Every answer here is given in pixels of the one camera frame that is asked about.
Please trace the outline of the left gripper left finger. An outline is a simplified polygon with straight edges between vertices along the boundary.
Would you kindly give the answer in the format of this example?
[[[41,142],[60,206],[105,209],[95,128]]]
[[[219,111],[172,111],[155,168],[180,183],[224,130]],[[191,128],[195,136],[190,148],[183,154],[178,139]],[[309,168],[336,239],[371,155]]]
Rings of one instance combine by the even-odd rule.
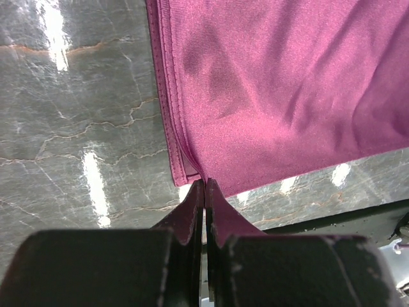
[[[18,248],[2,306],[198,306],[205,187],[148,229],[43,230]]]

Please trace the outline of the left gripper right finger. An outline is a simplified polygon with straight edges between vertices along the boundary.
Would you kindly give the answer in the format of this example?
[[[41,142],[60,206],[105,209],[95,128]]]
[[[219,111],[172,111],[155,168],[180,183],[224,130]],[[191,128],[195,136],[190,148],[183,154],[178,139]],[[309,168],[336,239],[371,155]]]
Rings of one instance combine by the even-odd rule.
[[[209,286],[216,306],[398,306],[381,253],[355,235],[268,235],[205,185]]]

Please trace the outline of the purple cloth napkin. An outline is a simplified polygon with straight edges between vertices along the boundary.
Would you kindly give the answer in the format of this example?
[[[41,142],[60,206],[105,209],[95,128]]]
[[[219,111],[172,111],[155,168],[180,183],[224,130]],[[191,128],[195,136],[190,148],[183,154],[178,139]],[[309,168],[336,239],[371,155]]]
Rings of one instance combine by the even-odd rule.
[[[147,1],[174,184],[225,196],[408,146],[407,1]]]

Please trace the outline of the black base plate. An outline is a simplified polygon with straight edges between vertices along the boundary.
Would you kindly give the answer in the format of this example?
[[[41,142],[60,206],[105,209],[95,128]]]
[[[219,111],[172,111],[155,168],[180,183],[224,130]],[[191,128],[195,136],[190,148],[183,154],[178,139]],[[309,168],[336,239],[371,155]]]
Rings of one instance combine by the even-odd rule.
[[[408,200],[358,209],[286,226],[267,229],[269,235],[361,235],[373,240],[386,240],[399,220],[408,213]]]

